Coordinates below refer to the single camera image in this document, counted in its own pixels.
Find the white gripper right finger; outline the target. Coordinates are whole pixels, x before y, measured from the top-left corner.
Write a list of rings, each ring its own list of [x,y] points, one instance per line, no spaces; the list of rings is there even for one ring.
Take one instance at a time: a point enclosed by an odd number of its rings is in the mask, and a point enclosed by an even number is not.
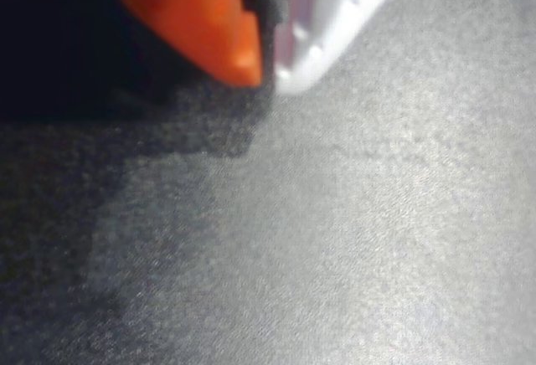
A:
[[[276,26],[275,90],[310,90],[343,55],[385,0],[289,0],[288,16]]]

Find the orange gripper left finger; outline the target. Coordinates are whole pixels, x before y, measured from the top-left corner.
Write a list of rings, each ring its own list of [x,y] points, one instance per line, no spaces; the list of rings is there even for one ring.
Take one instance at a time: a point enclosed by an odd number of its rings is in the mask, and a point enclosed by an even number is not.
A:
[[[257,17],[242,0],[121,0],[130,13],[201,70],[231,86],[258,86]]]

